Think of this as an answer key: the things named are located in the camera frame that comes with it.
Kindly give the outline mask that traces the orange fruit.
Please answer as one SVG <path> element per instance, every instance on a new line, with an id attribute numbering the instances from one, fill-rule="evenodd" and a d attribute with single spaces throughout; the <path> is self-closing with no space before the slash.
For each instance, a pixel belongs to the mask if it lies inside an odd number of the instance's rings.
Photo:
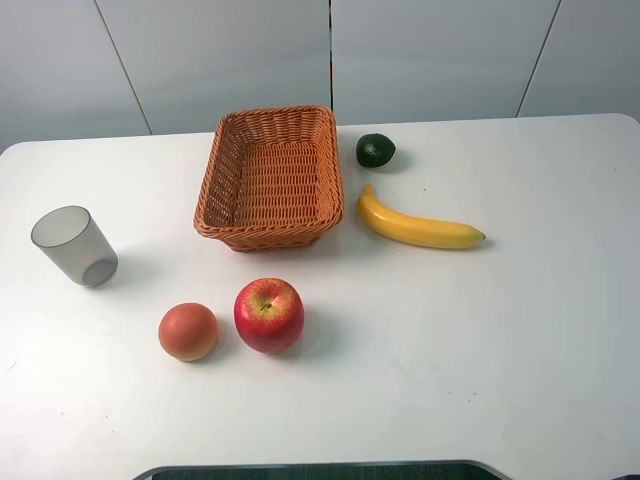
<path id="1" fill-rule="evenodd" d="M 214 349 L 218 337 L 214 313 L 199 303 L 182 303 L 172 307 L 158 327 L 162 349 L 182 362 L 204 358 Z"/>

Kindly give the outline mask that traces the red apple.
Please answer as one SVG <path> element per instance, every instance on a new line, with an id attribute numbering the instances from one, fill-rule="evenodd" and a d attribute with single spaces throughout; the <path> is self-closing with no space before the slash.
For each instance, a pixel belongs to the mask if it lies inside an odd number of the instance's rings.
<path id="1" fill-rule="evenodd" d="M 279 278 L 259 278 L 238 293 L 234 322 L 247 346 L 260 353 L 279 354 L 300 337 L 304 306 L 290 283 Z"/>

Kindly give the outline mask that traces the orange wicker basket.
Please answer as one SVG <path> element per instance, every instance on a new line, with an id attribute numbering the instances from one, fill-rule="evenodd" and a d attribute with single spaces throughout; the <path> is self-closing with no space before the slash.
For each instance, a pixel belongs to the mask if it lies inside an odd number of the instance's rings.
<path id="1" fill-rule="evenodd" d="M 251 109 L 215 130 L 193 224 L 236 252 L 309 246 L 344 214 L 333 111 Z"/>

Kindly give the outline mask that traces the yellow banana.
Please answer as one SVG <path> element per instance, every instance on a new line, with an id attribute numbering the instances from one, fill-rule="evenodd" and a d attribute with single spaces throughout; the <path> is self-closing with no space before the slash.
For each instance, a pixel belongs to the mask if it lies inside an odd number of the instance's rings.
<path id="1" fill-rule="evenodd" d="M 475 247 L 486 239 L 467 224 L 414 217 L 382 204 L 371 184 L 364 186 L 356 210 L 360 220 L 375 233 L 401 243 L 447 250 Z"/>

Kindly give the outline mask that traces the grey translucent plastic cup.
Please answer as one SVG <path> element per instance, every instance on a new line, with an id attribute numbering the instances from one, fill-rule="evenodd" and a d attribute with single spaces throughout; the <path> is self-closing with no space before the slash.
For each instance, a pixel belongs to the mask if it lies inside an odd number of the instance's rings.
<path id="1" fill-rule="evenodd" d="M 116 252 L 82 206 L 69 205 L 47 213 L 33 226 L 30 238 L 77 285 L 98 287 L 117 271 Z"/>

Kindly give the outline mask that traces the dark green avocado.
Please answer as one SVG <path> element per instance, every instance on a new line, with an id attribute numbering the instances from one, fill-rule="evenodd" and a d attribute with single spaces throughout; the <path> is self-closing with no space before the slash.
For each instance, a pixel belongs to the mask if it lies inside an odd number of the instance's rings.
<path id="1" fill-rule="evenodd" d="M 380 133 L 365 134 L 356 144 L 356 160 L 365 168 L 379 168 L 386 165 L 395 152 L 395 143 Z"/>

